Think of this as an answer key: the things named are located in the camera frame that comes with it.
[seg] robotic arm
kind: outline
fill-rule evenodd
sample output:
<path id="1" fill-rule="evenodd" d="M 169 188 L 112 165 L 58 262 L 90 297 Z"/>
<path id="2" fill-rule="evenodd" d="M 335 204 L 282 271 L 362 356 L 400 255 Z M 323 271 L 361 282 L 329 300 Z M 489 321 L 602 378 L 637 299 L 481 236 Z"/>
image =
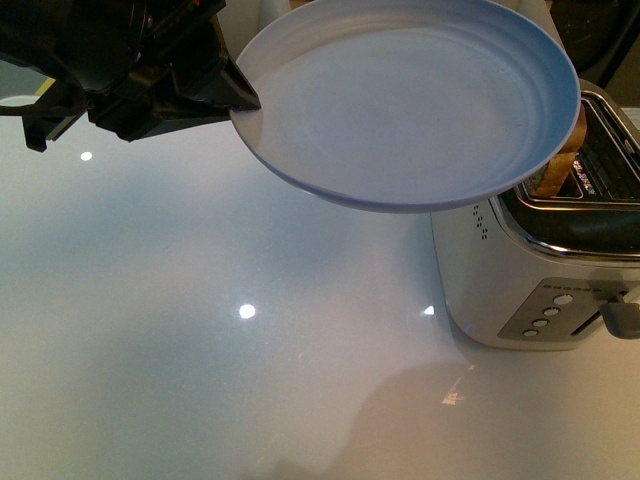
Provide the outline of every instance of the robotic arm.
<path id="1" fill-rule="evenodd" d="M 21 116 L 43 152 L 85 112 L 133 141 L 260 108 L 215 15 L 224 0 L 0 0 L 0 59 L 55 79 Z"/>

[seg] toaster button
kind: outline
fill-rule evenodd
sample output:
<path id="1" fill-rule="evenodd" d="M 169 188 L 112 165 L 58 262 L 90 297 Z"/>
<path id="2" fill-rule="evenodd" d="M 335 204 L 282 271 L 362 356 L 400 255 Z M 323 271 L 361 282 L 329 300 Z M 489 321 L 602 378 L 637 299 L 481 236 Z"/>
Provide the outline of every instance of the toaster button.
<path id="1" fill-rule="evenodd" d="M 573 295 L 565 293 L 564 295 L 558 295 L 553 299 L 553 303 L 556 305 L 567 305 L 573 301 Z"/>
<path id="2" fill-rule="evenodd" d="M 549 308 L 545 308 L 542 311 L 542 313 L 547 317 L 553 317 L 554 315 L 557 315 L 560 313 L 560 309 L 556 307 L 549 307 Z"/>

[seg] toaster lever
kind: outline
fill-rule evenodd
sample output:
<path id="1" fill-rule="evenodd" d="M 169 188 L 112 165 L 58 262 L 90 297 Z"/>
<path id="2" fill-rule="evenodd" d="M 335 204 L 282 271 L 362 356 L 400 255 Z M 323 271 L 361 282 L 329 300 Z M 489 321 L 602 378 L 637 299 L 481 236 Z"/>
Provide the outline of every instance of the toaster lever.
<path id="1" fill-rule="evenodd" d="M 609 333 L 623 339 L 640 338 L 640 305 L 626 303 L 622 295 L 600 307 L 600 313 Z"/>

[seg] chrome trim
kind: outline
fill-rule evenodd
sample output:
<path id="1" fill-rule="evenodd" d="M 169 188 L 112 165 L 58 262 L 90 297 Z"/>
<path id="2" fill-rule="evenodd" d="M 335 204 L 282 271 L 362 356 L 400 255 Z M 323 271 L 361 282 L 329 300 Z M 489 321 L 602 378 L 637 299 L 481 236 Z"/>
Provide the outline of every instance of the chrome trim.
<path id="1" fill-rule="evenodd" d="M 511 216 L 500 197 L 492 197 L 489 204 L 504 233 L 529 253 L 558 263 L 598 266 L 604 268 L 640 268 L 640 253 L 593 253 L 550 245 L 533 238 Z"/>
<path id="2" fill-rule="evenodd" d="M 629 170 L 635 177 L 636 181 L 640 183 L 638 167 L 634 166 L 634 160 L 635 163 L 638 163 L 638 160 L 637 158 L 632 158 L 632 156 L 640 156 L 640 132 L 638 132 L 638 129 L 635 128 L 624 111 L 615 104 L 606 92 L 596 85 L 590 84 L 584 80 L 580 81 L 580 87 L 582 92 L 582 101 L 592 105 L 590 110 L 593 112 L 593 115 L 595 115 L 604 126 L 612 143 L 616 146 L 621 155 L 625 157 Z M 576 178 L 576 173 L 573 169 L 571 175 L 574 177 L 576 183 L 580 184 L 580 180 Z M 580 197 L 539 198 L 531 195 L 527 188 L 526 181 L 517 185 L 514 191 L 518 199 L 523 204 L 537 210 L 579 211 L 615 209 L 640 211 L 640 201 L 637 199 L 614 200 L 595 195 L 589 199 L 585 199 L 584 195 L 581 195 Z"/>

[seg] bread slice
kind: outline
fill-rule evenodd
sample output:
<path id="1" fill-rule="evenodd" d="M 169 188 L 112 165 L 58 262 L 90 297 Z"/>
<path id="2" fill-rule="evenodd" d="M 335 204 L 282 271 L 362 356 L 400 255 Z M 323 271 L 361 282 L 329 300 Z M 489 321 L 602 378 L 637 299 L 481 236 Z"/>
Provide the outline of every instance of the bread slice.
<path id="1" fill-rule="evenodd" d="M 529 191 L 542 198 L 551 198 L 558 195 L 562 184 L 573 168 L 576 155 L 587 136 L 587 116 L 584 105 L 580 105 L 580 114 L 576 126 L 569 139 L 560 151 L 538 172 L 527 181 Z"/>

